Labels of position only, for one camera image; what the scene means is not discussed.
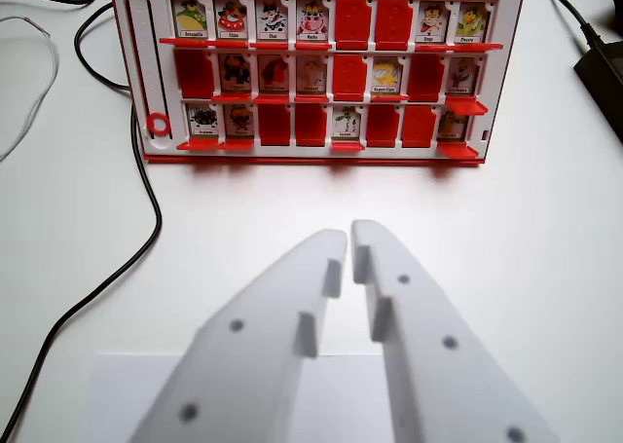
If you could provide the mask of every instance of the gripper jaw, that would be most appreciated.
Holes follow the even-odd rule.
[[[384,226],[352,224],[354,281],[383,343],[395,443],[554,443],[435,280]]]
[[[347,235],[318,232],[196,334],[131,443],[282,443],[303,359],[339,297]]]

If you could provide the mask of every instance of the black screw hole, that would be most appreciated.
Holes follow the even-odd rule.
[[[510,427],[506,432],[506,436],[508,436],[508,439],[513,443],[524,443],[524,441],[526,441],[524,432],[516,426]]]
[[[234,333],[238,333],[243,327],[244,327],[244,321],[242,321],[241,319],[234,319],[230,323],[230,329]]]
[[[182,421],[182,423],[187,424],[188,422],[196,419],[198,414],[199,406],[194,402],[189,402],[188,404],[184,404],[182,409],[180,409],[179,420]]]
[[[442,343],[446,348],[452,351],[458,347],[458,341],[452,336],[446,336]]]

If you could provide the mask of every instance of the black power adapter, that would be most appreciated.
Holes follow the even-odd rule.
[[[579,21],[580,29],[591,48],[573,67],[593,96],[612,129],[623,143],[623,42],[605,44],[595,29],[586,22],[569,0],[558,0]],[[622,0],[614,0],[619,24]]]
[[[573,68],[623,143],[623,42],[596,39]]]

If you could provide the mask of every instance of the red plastic ledge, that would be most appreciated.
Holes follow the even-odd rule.
[[[210,41],[207,39],[188,39],[185,37],[161,38],[162,44],[170,44],[175,47],[203,49],[206,47],[225,47],[231,49],[246,49],[249,46],[247,41],[234,41],[228,39],[217,39]]]
[[[253,147],[255,140],[253,138],[231,138],[224,143],[218,145],[218,149],[226,151],[247,151]]]
[[[331,148],[333,151],[342,153],[358,153],[366,149],[359,141],[333,141]]]
[[[254,49],[279,49],[279,50],[288,50],[287,42],[275,42],[275,41],[258,41],[252,42],[251,47]]]
[[[181,151],[208,151],[216,149],[218,146],[218,138],[191,137],[186,143],[177,146]]]
[[[254,104],[289,104],[288,94],[259,94],[253,99]]]
[[[295,102],[307,103],[307,104],[324,104],[329,101],[326,95],[296,95],[294,97]]]
[[[328,42],[297,41],[294,47],[302,51],[328,51],[331,49],[331,44]]]
[[[466,97],[453,96],[446,98],[446,105],[457,115],[485,115],[489,109],[476,100],[474,95]]]
[[[449,159],[469,160],[478,157],[478,151],[465,143],[438,143],[437,149]]]
[[[233,102],[249,102],[251,100],[251,94],[223,93],[221,95],[215,95],[214,97],[212,97],[212,100],[220,104],[230,104]]]
[[[416,44],[416,52],[487,52],[499,51],[504,46],[501,44],[484,44],[477,42],[475,44],[455,44],[448,46],[447,44]]]
[[[408,95],[402,94],[378,94],[370,97],[371,102],[400,102],[401,100],[407,100],[409,98]]]

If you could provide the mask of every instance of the white paper sheet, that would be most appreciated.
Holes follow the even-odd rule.
[[[98,355],[84,441],[127,442],[178,359]],[[332,355],[306,361],[294,402],[291,443],[393,441],[380,355]]]

